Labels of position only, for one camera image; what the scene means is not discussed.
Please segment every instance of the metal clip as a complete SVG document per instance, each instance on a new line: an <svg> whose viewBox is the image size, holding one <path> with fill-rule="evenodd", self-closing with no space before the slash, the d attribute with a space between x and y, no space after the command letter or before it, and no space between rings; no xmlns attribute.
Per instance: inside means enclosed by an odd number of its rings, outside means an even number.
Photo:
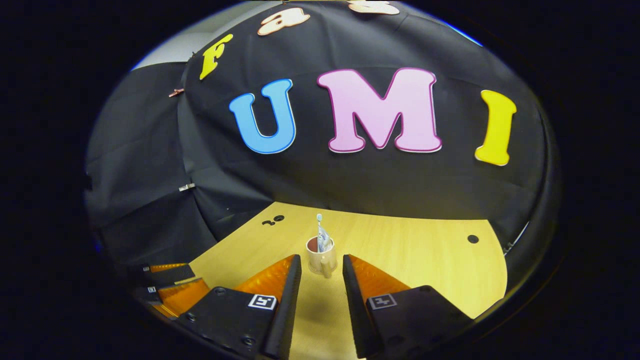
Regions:
<svg viewBox="0 0 640 360"><path fill-rule="evenodd" d="M502 248L502 252L504 253L504 255L506 256L509 251L511 251L511 249L516 245L516 243L518 242L518 240L520 239L520 237L522 236L522 234L524 233L524 231L527 229L527 226L529 226L529 222L527 221L527 223L524 225L524 228L522 228L522 231L520 231L520 234L518 235L518 237L516 238L516 240L513 241L513 243L507 243L506 247Z"/></svg>
<svg viewBox="0 0 640 360"><path fill-rule="evenodd" d="M178 190L183 192L184 190L188 190L188 189L194 188L194 187L196 187L196 184L187 184L187 185L179 187Z"/></svg>
<svg viewBox="0 0 640 360"><path fill-rule="evenodd" d="M174 97L178 94L181 94L184 92L184 89L173 89L173 92L169 94L169 97Z"/></svg>

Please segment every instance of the screw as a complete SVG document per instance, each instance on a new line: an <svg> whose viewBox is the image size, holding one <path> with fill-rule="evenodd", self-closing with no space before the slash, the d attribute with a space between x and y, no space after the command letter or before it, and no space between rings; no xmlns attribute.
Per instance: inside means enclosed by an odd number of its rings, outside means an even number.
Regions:
<svg viewBox="0 0 640 360"><path fill-rule="evenodd" d="M254 339L254 338L252 338L251 336L247 336L247 335L245 335L245 336L243 336L243 337L242 337L242 342L243 342L243 344L245 344L246 346L248 346L248 347L252 347L252 346L253 346L253 344L255 344L255 339Z"/></svg>

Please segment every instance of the mug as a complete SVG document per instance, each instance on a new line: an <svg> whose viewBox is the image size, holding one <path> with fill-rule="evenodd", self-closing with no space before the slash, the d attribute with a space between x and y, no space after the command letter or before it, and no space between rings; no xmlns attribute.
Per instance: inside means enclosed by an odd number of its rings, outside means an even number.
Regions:
<svg viewBox="0 0 640 360"><path fill-rule="evenodd" d="M325 277L331 277L331 272L338 266L335 257L335 243L330 238L331 245L329 250L318 252L317 236L307 241L307 253L309 254L309 269L316 274L324 274Z"/></svg>

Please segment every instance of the letter u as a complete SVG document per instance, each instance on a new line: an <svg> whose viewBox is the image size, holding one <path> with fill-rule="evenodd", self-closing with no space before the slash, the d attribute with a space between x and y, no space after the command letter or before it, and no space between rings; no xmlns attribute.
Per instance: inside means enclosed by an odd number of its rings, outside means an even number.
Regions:
<svg viewBox="0 0 640 360"><path fill-rule="evenodd" d="M296 138L296 123L289 102L290 79L279 79L262 88L262 95L271 101L278 130L272 136L264 136L255 121L252 104L253 94L236 97L229 103L229 110L236 116L238 130L249 149L260 154L275 154L286 150Z"/></svg>

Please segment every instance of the black fabric backdrop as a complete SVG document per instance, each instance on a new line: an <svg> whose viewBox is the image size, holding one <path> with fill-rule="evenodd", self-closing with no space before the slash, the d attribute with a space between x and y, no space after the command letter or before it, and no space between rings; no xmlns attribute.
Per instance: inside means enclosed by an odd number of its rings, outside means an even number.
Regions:
<svg viewBox="0 0 640 360"><path fill-rule="evenodd" d="M542 110L527 85L487 49L401 4L394 16L360 15L342 2L296 6L311 16L299 26L259 37L262 19L287 8L277 6L228 30L233 39L202 81L202 54L222 35L186 65L136 69L114 91L89 142L93 186L86 192L93 225L114 260L191 261L272 201L396 217L488 219L503 247L514 242L535 206L545 163ZM375 149L366 139L353 154L329 150L332 107L317 77L355 69L382 96L403 67L436 75L442 149L410 153L392 142ZM243 143L228 104L282 78L293 82L296 139L278 154L258 154ZM174 88L186 91L167 97ZM504 167L474 157L487 127L484 89L517 107ZM269 101L258 95L253 112L264 134L276 131ZM359 122L356 128L365 134ZM401 128L398 122L392 138ZM147 206L187 183L196 184L180 195L192 198L190 216ZM197 230L172 231L178 228Z"/></svg>
<svg viewBox="0 0 640 360"><path fill-rule="evenodd" d="M14 266L7 269L30 276L10 277L3 288L5 358L210 357L144 312L106 270L78 174L93 119L122 74L223 4L5 6L12 187L3 196L10 229L21 227L13 238L8 233L5 259ZM635 221L632 189L640 183L628 151L637 143L638 3L422 6L494 49L532 86L553 119L567 182L558 234L570 245L563 263L519 313L450 359L637 359L637 241L625 229ZM15 247L24 248L17 258Z"/></svg>

